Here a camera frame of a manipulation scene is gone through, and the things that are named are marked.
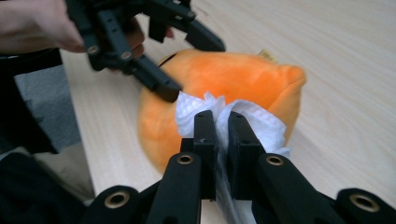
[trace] stuffed toy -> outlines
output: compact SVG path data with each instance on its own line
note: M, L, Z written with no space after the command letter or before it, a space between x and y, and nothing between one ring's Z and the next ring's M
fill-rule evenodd
M203 98L210 91L215 97L225 96L227 104L243 99L261 106L286 125L286 143L290 138L305 84L301 68L278 65L258 55L186 49L164 59L162 69L189 95ZM138 137L160 172L180 151L176 104L145 88L141 92Z

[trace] wooden table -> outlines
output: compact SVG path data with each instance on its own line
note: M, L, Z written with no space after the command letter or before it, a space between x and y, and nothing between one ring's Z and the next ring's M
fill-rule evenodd
M396 207L395 1L200 0L192 8L228 51L267 49L306 71L289 147L317 190L334 198L339 189L366 189ZM146 28L147 18L138 19ZM145 47L159 61L190 46L177 33ZM95 192L119 184L142 190L160 179L136 138L140 84L94 73L83 54L63 58ZM215 207L205 203L203 223L220 223Z

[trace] white fabric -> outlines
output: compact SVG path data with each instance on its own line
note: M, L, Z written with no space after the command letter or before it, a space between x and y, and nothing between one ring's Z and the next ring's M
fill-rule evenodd
M225 104L223 96L215 98L210 92L200 99L184 92L177 98L176 123L178 132L186 138L193 138L194 116L202 111L211 110L219 139L218 176L216 183L216 202L228 223L254 223L249 202L238 202L232 199L226 174L228 151L228 117L231 111L246 117L253 132L268 153L288 157L290 149L283 147L286 125L262 107L245 100L236 100Z

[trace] metal rivet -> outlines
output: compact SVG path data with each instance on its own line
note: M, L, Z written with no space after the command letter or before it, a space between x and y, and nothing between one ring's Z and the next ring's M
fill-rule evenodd
M192 156L189 156L189 155L181 155L181 156L177 157L177 162L182 164L182 165L190 164L193 161L194 161L194 158Z
M131 56L132 56L131 51L125 51L125 52L123 52L123 53L121 54L121 58L122 58L123 60L128 60L129 58L131 58Z
M188 16L188 17L194 17L194 16L195 16L195 13L192 12L192 11L190 11L189 13L187 13L187 16Z
M98 50L99 50L99 48L98 48L96 45L93 45L93 46L90 46L90 47L87 49L87 52L88 52L89 54L94 54L94 53L96 53Z
M117 191L106 197L105 206L111 209L119 208L128 203L129 198L129 193L127 191Z
M355 193L349 196L349 200L364 211L372 213L379 211L378 203L365 195Z
M280 158L278 156L269 156L265 159L267 160L268 163L270 163L272 165L283 165L282 158Z

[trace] gray carpet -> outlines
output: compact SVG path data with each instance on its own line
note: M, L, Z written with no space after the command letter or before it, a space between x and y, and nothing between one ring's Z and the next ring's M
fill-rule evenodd
M80 141L61 65L16 76L16 81L28 108L58 151Z

